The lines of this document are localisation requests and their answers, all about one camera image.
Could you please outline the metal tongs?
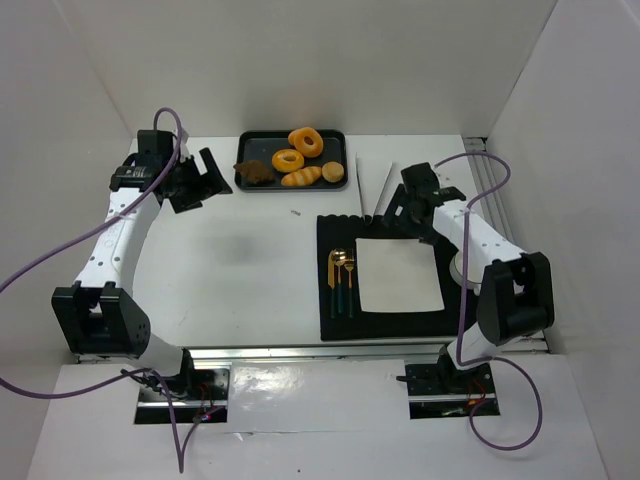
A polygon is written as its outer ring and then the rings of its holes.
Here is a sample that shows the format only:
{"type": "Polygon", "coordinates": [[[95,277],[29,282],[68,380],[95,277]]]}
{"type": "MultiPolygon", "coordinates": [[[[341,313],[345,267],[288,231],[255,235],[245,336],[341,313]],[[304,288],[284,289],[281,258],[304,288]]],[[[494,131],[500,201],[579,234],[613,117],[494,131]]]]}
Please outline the metal tongs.
{"type": "Polygon", "coordinates": [[[381,211],[393,167],[394,163],[387,158],[355,157],[360,212],[365,225],[370,225],[381,211]]]}

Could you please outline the orange bagel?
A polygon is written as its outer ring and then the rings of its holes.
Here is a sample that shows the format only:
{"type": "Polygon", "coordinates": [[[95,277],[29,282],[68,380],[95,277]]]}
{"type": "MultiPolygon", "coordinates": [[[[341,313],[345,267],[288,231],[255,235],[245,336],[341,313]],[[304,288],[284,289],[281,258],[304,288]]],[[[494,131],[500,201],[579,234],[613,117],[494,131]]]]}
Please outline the orange bagel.
{"type": "Polygon", "coordinates": [[[272,156],[272,166],[280,173],[292,173],[304,167],[305,158],[296,149],[281,149],[272,156]]]}
{"type": "Polygon", "coordinates": [[[303,127],[288,135],[288,142],[304,157],[316,158],[324,150],[324,141],[318,131],[311,127],[303,127]]]}

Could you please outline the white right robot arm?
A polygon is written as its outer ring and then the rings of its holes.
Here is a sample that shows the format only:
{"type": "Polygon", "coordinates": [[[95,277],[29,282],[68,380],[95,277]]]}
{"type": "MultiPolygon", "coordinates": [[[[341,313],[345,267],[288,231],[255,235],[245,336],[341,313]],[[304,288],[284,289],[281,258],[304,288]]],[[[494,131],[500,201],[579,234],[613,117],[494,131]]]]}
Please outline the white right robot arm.
{"type": "Polygon", "coordinates": [[[440,184],[429,163],[401,172],[402,181],[383,216],[385,225],[434,245],[444,239],[458,253],[461,315],[456,339],[441,350],[442,380],[470,374],[501,349],[554,322],[551,267],[540,253],[528,253],[477,215],[472,199],[440,184]]]}

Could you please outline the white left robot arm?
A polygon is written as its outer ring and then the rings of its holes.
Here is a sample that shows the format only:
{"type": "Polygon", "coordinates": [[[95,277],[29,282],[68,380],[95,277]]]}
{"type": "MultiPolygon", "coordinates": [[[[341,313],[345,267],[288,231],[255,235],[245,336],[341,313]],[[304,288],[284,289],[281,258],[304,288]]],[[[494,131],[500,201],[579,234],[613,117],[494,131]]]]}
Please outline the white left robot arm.
{"type": "Polygon", "coordinates": [[[186,349],[152,333],[148,315],[133,298],[135,271],[164,202],[183,213],[231,188],[207,148],[198,153],[205,166],[200,171],[185,141],[169,131],[141,130],[137,145],[111,176],[107,226],[89,260],[71,286],[54,290],[51,304],[72,353],[126,358],[156,371],[183,396],[202,378],[186,349]]]}

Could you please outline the striped orange bread roll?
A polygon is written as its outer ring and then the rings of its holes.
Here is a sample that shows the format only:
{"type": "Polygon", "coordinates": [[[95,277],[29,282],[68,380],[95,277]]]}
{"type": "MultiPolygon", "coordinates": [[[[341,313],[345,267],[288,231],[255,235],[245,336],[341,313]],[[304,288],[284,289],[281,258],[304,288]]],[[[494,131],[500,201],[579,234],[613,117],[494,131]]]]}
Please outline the striped orange bread roll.
{"type": "Polygon", "coordinates": [[[281,185],[284,187],[307,187],[313,185],[322,176],[322,169],[317,166],[301,168],[286,174],[281,185]]]}

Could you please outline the brown croissant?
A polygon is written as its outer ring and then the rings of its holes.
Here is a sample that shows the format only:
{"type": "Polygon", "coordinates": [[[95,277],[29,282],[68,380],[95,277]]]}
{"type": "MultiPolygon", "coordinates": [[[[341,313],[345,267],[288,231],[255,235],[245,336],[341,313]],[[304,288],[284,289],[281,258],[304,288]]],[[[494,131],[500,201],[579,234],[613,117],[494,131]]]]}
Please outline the brown croissant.
{"type": "Polygon", "coordinates": [[[262,185],[275,180],[272,170],[259,160],[236,163],[234,170],[249,185],[262,185]]]}

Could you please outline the black baking tray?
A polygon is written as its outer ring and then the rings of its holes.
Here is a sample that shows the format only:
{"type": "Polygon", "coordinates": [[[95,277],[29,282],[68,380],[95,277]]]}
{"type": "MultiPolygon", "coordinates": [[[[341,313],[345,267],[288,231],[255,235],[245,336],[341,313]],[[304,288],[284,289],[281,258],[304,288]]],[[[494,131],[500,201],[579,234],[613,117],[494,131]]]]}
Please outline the black baking tray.
{"type": "Polygon", "coordinates": [[[322,167],[325,163],[335,161],[342,165],[345,172],[337,182],[329,182],[320,177],[309,186],[283,186],[281,184],[285,173],[278,172],[272,165],[273,155],[287,147],[292,148],[288,142],[289,132],[285,130],[255,130],[246,131],[239,137],[236,166],[248,161],[261,162],[271,173],[274,179],[260,184],[250,184],[238,171],[234,174],[236,186],[245,192],[285,192],[285,191],[335,191],[343,189],[349,182],[349,160],[347,158],[346,139],[342,132],[335,129],[319,129],[319,135],[323,139],[323,152],[315,158],[306,159],[305,167],[322,167]]]}

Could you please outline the white square plate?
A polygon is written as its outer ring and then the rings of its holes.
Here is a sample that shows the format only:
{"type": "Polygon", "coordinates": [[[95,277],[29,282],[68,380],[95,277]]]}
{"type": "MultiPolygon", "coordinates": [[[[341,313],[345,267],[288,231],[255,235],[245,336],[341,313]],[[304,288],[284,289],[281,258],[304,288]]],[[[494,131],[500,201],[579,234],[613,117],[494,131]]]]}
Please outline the white square plate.
{"type": "Polygon", "coordinates": [[[372,313],[444,309],[434,248],[414,239],[356,240],[361,308],[372,313]]]}

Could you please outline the white cup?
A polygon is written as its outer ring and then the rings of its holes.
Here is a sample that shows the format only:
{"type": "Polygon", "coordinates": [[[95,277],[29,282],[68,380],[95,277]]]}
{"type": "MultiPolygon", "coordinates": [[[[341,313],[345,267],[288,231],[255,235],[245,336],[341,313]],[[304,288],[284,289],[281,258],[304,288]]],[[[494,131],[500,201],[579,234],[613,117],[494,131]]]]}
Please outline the white cup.
{"type": "MultiPolygon", "coordinates": [[[[452,279],[459,285],[462,286],[463,282],[463,255],[460,251],[458,251],[454,257],[452,258],[449,264],[449,272],[452,279]]],[[[468,260],[468,268],[467,268],[467,282],[466,288],[469,291],[472,291],[475,295],[480,293],[481,283],[483,278],[483,268],[478,268],[477,265],[473,262],[472,258],[468,260]]]]}

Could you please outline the round tan bun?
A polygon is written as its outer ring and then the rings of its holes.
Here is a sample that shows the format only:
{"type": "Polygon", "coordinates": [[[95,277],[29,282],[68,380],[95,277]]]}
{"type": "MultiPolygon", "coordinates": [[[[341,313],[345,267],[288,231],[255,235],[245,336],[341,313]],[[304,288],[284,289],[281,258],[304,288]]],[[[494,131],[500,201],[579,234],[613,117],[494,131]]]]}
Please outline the round tan bun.
{"type": "Polygon", "coordinates": [[[341,181],[345,175],[344,166],[339,162],[327,162],[322,168],[322,177],[329,183],[337,183],[341,181]]]}

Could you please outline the aluminium rail front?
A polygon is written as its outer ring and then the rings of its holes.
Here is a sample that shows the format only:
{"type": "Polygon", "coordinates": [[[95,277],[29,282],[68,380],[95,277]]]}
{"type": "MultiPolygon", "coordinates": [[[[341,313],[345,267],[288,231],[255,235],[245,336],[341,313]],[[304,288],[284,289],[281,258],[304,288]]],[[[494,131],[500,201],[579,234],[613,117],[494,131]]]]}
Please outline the aluminium rail front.
{"type": "Polygon", "coordinates": [[[298,361],[325,359],[365,359],[436,356],[452,337],[395,339],[390,341],[328,342],[307,345],[189,347],[196,362],[225,361],[298,361]]]}

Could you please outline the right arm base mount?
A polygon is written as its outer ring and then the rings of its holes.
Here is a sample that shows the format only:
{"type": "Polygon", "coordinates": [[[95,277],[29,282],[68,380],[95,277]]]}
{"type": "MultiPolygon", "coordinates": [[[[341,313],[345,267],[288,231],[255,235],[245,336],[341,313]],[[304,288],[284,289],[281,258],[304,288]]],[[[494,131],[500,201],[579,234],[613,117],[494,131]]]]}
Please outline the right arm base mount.
{"type": "Polygon", "coordinates": [[[411,420],[499,416],[493,374],[487,363],[457,371],[444,360],[406,364],[396,380],[406,386],[411,420]]]}

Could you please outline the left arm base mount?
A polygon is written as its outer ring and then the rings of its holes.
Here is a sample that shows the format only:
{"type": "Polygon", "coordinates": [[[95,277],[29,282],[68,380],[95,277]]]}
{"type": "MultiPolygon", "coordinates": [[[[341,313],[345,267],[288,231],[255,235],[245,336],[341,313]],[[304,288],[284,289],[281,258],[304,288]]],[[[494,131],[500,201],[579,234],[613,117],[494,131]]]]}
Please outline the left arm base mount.
{"type": "MultiPolygon", "coordinates": [[[[199,420],[205,424],[226,423],[231,372],[228,367],[200,369],[195,380],[183,393],[172,393],[176,423],[199,420]]],[[[159,381],[148,374],[140,375],[134,423],[136,425],[170,424],[169,405],[159,381]]]]}

